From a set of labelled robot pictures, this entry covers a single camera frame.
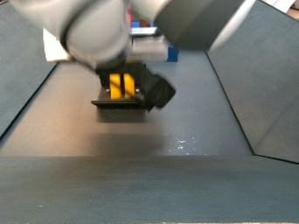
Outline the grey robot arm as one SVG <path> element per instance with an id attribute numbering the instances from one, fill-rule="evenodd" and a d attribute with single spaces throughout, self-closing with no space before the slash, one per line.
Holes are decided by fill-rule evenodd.
<path id="1" fill-rule="evenodd" d="M 219 47 L 239 28 L 256 0 L 9 0 L 89 68 L 121 65 L 132 56 L 128 16 L 152 23 L 183 50 Z"/>

